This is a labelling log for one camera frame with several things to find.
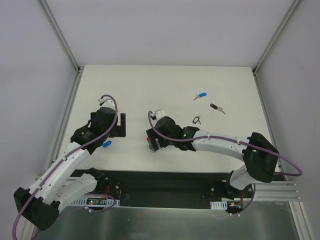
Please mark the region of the black outlined clear tag key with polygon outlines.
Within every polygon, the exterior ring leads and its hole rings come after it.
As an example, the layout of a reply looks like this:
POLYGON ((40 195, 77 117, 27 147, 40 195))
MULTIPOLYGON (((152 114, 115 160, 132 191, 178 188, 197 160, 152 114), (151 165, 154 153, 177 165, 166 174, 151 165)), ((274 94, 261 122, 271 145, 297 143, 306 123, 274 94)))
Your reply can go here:
POLYGON ((200 115, 197 115, 197 116, 195 116, 194 117, 194 119, 192 120, 192 123, 193 124, 199 124, 199 125, 201 125, 202 123, 201 123, 201 116, 200 115))

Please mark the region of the red handled keyring organizer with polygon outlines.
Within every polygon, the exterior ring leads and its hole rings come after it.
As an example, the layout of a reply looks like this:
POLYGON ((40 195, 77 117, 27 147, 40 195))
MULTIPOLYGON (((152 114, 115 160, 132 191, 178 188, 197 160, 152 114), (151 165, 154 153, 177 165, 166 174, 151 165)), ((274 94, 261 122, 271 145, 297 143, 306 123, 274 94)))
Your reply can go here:
POLYGON ((148 145, 146 146, 151 153, 155 153, 157 150, 153 147, 149 137, 146 138, 148 145))

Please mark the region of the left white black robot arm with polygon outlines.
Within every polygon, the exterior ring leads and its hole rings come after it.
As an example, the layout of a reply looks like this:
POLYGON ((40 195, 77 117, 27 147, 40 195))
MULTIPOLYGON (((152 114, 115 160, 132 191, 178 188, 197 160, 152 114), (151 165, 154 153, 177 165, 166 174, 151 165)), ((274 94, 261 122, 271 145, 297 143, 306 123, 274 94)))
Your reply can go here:
POLYGON ((106 193, 106 176, 93 167, 85 170, 69 186, 64 183, 107 138, 125 136, 125 113, 117 115, 110 107, 100 107, 92 112, 88 123, 74 132, 55 163, 30 187, 19 187, 14 192, 13 198, 19 214, 39 230, 45 231, 54 224, 64 208, 79 197, 87 193, 106 193))

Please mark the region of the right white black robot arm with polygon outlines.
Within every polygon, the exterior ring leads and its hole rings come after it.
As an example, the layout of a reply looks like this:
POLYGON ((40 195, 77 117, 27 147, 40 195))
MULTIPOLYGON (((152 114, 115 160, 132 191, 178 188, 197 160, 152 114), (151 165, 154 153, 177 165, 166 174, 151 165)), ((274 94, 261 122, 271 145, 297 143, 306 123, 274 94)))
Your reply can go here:
POLYGON ((214 185, 221 198, 233 200, 248 185, 255 182, 270 183, 278 162, 278 150, 260 133, 249 137, 213 135, 194 126, 180 127, 168 116, 148 116, 150 129, 146 130, 153 151, 174 146, 181 151, 212 152, 243 162, 232 170, 226 182, 214 185))

